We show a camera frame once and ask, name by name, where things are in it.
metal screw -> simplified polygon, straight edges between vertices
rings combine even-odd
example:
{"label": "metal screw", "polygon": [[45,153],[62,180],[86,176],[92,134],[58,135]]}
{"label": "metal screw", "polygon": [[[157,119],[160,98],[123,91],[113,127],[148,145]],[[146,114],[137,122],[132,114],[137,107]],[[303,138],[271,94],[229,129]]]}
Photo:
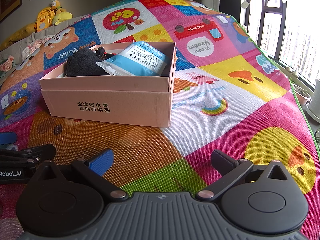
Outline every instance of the metal screw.
{"label": "metal screw", "polygon": [[125,193],[122,190],[114,190],[110,193],[110,196],[113,198],[123,198],[127,195],[127,193]]}
{"label": "metal screw", "polygon": [[201,190],[198,192],[198,196],[201,198],[212,198],[214,193],[211,190]]}

rainbow print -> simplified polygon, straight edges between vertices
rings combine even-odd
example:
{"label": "rainbow print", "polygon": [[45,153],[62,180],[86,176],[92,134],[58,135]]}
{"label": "rainbow print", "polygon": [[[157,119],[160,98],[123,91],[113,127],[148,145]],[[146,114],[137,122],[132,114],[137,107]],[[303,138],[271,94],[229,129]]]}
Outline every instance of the rainbow print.
{"label": "rainbow print", "polygon": [[202,110],[200,111],[203,114],[206,115],[219,115],[224,113],[227,109],[228,109],[228,102],[222,98],[220,99],[215,99],[218,102],[218,105],[213,107],[213,108],[202,108]]}

fabric texture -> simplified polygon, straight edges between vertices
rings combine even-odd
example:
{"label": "fabric texture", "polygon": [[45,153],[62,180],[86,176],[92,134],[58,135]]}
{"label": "fabric texture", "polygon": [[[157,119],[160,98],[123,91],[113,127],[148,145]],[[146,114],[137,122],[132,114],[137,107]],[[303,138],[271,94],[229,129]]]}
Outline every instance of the fabric texture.
{"label": "fabric texture", "polygon": [[21,54],[21,58],[22,59],[26,59],[29,55],[31,55],[33,52],[36,51],[36,49],[38,49],[42,44],[45,44],[46,41],[50,40],[54,35],[47,35],[42,37],[41,39],[37,39],[35,41],[33,41],[32,43],[30,43],[30,45],[28,45]]}
{"label": "fabric texture", "polygon": [[[170,128],[48,113],[38,82],[43,75],[79,49],[142,40],[176,42]],[[36,49],[5,80],[0,98],[8,98],[0,110],[0,132],[18,135],[16,143],[1,147],[20,150],[52,143],[57,164],[111,148],[114,164],[104,178],[129,194],[196,193],[221,177],[211,166],[214,149],[255,164],[279,159],[309,204],[301,232],[310,240],[319,239],[320,164],[314,137],[288,78],[229,15],[191,0],[120,1],[75,22]],[[0,231],[5,234],[1,239],[21,233],[14,207],[22,190],[23,185],[0,185]]]}

potted plant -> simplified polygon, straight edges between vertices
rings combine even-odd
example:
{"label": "potted plant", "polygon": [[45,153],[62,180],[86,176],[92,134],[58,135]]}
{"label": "potted plant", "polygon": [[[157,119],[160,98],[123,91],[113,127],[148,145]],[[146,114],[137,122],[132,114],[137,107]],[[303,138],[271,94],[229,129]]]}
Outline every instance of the potted plant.
{"label": "potted plant", "polygon": [[293,88],[294,88],[294,91],[296,92],[296,95],[297,95],[297,98],[298,98],[300,105],[304,106],[310,100],[309,93],[305,89],[303,89],[295,84],[293,85]]}

blue plastic pouch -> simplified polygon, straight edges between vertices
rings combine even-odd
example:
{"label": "blue plastic pouch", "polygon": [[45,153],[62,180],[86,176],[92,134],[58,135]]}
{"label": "blue plastic pouch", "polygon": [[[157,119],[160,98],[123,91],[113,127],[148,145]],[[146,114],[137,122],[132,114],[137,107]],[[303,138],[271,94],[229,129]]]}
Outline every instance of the blue plastic pouch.
{"label": "blue plastic pouch", "polygon": [[145,41],[136,41],[117,55],[96,64],[110,75],[160,76],[170,61]]}

